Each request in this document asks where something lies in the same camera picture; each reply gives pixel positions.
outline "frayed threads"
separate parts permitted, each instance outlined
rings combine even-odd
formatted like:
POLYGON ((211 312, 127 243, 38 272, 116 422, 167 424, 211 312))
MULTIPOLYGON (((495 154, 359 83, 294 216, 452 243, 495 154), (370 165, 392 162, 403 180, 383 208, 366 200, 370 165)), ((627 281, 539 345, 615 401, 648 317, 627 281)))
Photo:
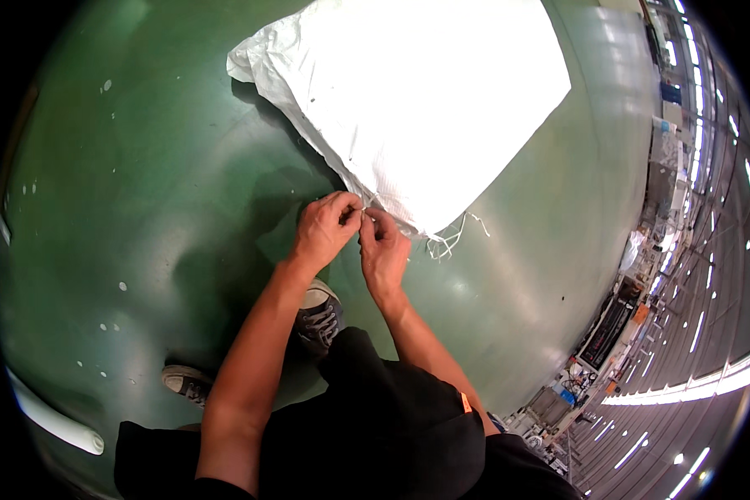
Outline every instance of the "frayed threads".
POLYGON ((452 235, 450 237, 442 237, 438 235, 429 235, 428 236, 428 242, 425 244, 428 248, 428 253, 430 254, 430 258, 436 261, 441 262, 441 258, 444 257, 444 255, 447 255, 447 258, 450 258, 453 256, 453 247, 455 245, 458 245, 458 242, 461 239, 461 233, 464 232, 464 224, 467 221, 467 215, 470 215, 472 218, 474 218, 476 221, 480 222, 480 225, 483 227, 483 232, 486 234, 487 237, 491 237, 492 235, 489 234, 489 231, 486 229, 486 224, 484 224, 483 219, 481 219, 478 215, 475 215, 471 212, 465 212, 463 216, 461 217, 461 226, 458 229, 458 232, 455 235, 452 235), (437 253, 437 255, 434 255, 433 248, 431 248, 431 242, 436 243, 437 252, 440 248, 440 246, 445 246, 445 251, 441 252, 440 254, 437 253))

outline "person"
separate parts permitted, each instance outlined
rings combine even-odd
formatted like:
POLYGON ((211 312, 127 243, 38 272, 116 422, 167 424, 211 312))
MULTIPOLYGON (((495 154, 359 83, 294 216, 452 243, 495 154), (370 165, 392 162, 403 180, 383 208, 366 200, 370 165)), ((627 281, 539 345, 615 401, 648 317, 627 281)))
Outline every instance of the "person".
POLYGON ((205 407, 200 432, 120 425, 115 483, 125 498, 580 498, 486 417, 460 365, 411 306, 401 280, 411 250, 392 217, 357 195, 310 203, 216 382, 165 367, 171 390, 205 407), (348 326, 316 274, 359 233, 361 270, 399 361, 348 326), (272 412, 294 332, 327 391, 272 412))

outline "factory floor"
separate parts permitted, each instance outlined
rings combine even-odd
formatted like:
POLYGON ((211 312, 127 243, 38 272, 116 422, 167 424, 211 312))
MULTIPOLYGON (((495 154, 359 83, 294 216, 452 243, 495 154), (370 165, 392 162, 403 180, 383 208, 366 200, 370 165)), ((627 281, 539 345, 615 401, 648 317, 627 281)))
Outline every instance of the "factory floor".
MULTIPOLYGON (((306 3, 88 2, 40 70, 6 191, 0 339, 25 384, 104 438, 94 456, 32 425, 50 462, 96 493, 118 495, 120 421, 200 420, 161 368, 216 371, 301 207, 341 187, 278 110, 225 73, 228 50, 306 3)), ((644 197, 657 92, 637 15, 543 4, 572 90, 470 207, 490 236, 470 218, 441 262, 415 243, 403 280, 500 415, 550 379, 614 279, 644 197)), ((533 75, 517 72, 532 98, 533 75)), ((480 105, 472 97, 462 82, 453 99, 480 105)), ((348 324, 396 358, 355 239, 320 277, 348 324)), ((323 389, 290 351, 277 405, 323 389)))

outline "sneaker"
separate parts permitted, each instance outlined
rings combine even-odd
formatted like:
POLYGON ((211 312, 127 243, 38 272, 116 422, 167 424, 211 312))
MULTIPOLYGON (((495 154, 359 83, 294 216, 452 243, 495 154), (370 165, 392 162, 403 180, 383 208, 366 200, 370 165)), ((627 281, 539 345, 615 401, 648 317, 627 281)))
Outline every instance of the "sneaker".
POLYGON ((168 365, 161 371, 161 380, 172 391, 205 408, 214 381, 202 372, 182 365, 168 365))
POLYGON ((314 278, 305 291, 303 305, 294 320, 294 330, 303 345, 319 357, 328 355, 333 338, 346 327, 341 302, 328 285, 314 278))

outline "orange tag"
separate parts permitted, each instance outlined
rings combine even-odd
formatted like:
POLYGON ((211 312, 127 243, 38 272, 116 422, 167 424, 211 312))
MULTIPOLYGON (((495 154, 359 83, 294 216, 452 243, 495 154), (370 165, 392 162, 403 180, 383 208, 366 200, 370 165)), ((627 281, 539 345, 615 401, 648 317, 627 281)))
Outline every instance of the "orange tag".
POLYGON ((464 404, 464 413, 472 413, 473 408, 470 406, 470 400, 463 392, 461 393, 461 402, 464 404))

